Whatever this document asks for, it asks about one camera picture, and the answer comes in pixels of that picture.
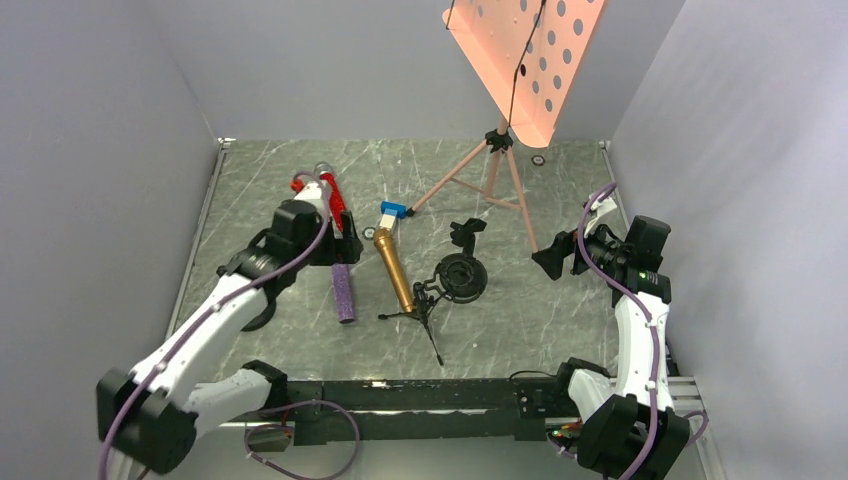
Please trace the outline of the purple glitter microphone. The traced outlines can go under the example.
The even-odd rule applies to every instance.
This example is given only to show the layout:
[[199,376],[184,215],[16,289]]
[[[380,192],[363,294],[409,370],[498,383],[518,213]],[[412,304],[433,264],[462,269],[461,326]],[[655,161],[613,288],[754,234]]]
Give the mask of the purple glitter microphone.
[[338,321],[340,324],[353,323],[356,318],[348,266],[339,263],[334,264],[332,266],[332,280]]

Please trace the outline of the red glitter microphone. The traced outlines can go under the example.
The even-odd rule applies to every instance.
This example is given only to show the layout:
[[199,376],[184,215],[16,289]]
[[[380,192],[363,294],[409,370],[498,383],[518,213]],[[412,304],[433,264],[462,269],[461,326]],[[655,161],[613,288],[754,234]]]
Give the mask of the red glitter microphone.
[[342,213],[346,211],[347,208],[344,203],[340,188],[337,184],[334,169],[329,163],[320,162],[315,166],[314,172],[322,181],[324,181],[331,188],[329,200],[330,210],[335,221],[337,230],[342,233],[344,231]]

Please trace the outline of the black tripod shock-mount stand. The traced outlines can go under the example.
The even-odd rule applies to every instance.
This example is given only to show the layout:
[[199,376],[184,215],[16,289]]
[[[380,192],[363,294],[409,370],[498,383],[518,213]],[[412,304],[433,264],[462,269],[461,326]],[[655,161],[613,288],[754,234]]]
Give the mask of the black tripod shock-mount stand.
[[436,265],[430,279],[413,283],[411,312],[379,314],[378,319],[406,317],[417,321],[433,346],[438,364],[444,366],[431,329],[433,310],[441,300],[455,304],[472,303],[482,296],[487,283],[487,271],[477,258],[465,253],[450,254]]

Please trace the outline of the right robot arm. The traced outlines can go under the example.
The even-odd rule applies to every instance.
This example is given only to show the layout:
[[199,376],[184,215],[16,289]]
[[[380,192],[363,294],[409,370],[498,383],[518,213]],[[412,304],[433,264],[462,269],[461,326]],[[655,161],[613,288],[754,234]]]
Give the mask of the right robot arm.
[[582,467],[615,479],[663,479],[689,439],[689,423],[675,411],[668,386],[665,328],[671,280],[661,274],[668,224],[634,218],[625,238],[606,224],[585,238],[560,232],[533,259],[553,279],[573,259],[572,274],[600,273],[612,291],[619,336],[615,376],[591,362],[571,358],[559,382],[582,421],[567,442]]

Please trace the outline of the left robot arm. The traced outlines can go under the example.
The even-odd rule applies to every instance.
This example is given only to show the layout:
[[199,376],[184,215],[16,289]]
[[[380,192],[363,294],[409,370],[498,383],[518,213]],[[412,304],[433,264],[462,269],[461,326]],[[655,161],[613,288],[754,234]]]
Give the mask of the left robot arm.
[[291,407],[288,377],[259,360],[224,381],[202,386],[213,361],[247,326],[265,325],[279,294],[306,266],[354,264],[363,245],[351,212],[342,230],[320,200],[283,201],[269,227],[219,267],[202,306],[130,371],[109,370],[96,385],[100,479],[173,471],[205,433],[248,412]]

